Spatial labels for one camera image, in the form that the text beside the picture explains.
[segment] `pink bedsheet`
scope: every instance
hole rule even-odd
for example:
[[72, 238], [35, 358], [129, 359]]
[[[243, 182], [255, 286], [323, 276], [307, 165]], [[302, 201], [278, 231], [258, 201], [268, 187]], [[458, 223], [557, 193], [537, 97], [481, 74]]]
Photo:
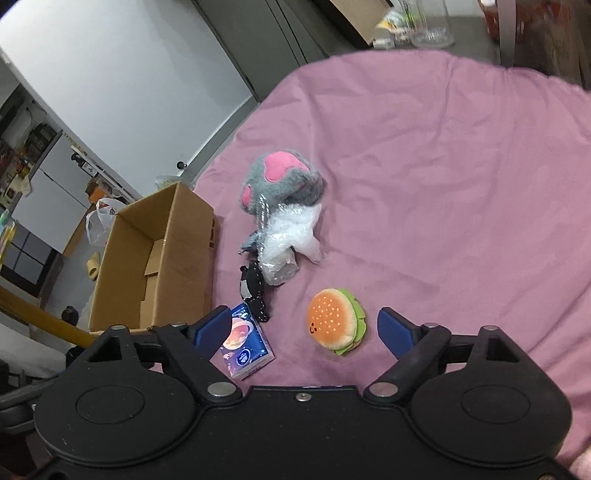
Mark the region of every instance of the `pink bedsheet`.
[[[591, 98], [529, 70], [434, 51], [334, 57], [287, 77], [201, 176], [222, 219], [215, 302], [239, 295], [238, 206], [258, 155], [304, 154], [326, 179], [326, 259], [299, 259], [264, 326], [276, 360], [243, 382], [366, 386], [394, 362], [382, 306], [454, 333], [503, 328], [568, 395], [569, 463], [591, 433]], [[345, 287], [368, 335], [340, 357], [305, 326], [319, 290]], [[223, 368], [221, 358], [216, 365]]]

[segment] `blue box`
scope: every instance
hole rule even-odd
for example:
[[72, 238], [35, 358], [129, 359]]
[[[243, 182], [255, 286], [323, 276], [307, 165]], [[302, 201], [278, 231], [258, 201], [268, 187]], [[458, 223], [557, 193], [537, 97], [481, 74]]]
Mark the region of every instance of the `blue box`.
[[252, 375], [275, 358], [245, 303], [232, 309], [232, 332], [220, 350], [230, 376], [237, 380]]

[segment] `plastic bag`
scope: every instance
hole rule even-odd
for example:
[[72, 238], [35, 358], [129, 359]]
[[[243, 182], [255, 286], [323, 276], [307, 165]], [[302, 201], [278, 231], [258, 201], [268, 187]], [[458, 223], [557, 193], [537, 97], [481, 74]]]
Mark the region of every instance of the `plastic bag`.
[[86, 215], [86, 236], [91, 245], [104, 247], [107, 244], [115, 215], [123, 207], [123, 202], [110, 198], [101, 198], [96, 202], [96, 210]]
[[321, 211], [320, 203], [312, 207], [291, 204], [279, 205], [268, 215], [258, 238], [258, 258], [269, 285], [285, 283], [297, 273], [299, 267], [293, 250], [314, 263], [322, 260], [320, 242], [314, 237]]

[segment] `metal screw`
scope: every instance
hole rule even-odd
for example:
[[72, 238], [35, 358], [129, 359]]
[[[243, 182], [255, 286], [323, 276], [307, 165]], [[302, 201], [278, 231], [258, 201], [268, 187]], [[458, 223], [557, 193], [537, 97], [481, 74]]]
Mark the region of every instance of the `metal screw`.
[[230, 382], [215, 382], [208, 386], [207, 391], [213, 397], [229, 397], [236, 391], [236, 385]]
[[297, 393], [295, 394], [295, 399], [297, 401], [310, 401], [312, 400], [312, 395], [309, 393]]
[[369, 386], [369, 391], [376, 397], [393, 397], [398, 393], [398, 387], [390, 382], [377, 382]]

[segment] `plush toy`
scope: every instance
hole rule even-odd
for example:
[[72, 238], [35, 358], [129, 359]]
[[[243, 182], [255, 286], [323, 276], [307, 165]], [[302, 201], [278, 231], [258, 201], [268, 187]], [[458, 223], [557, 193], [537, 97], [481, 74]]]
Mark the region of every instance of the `plush toy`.
[[251, 315], [257, 322], [268, 322], [269, 314], [262, 296], [265, 293], [265, 281], [258, 260], [250, 260], [248, 266], [240, 267], [240, 295]]
[[367, 330], [365, 312], [344, 288], [327, 288], [316, 294], [308, 307], [310, 335], [337, 355], [359, 345]]
[[273, 212], [280, 203], [314, 205], [324, 192], [318, 170], [294, 150], [278, 151], [255, 160], [242, 186], [240, 206], [261, 215], [261, 202]]

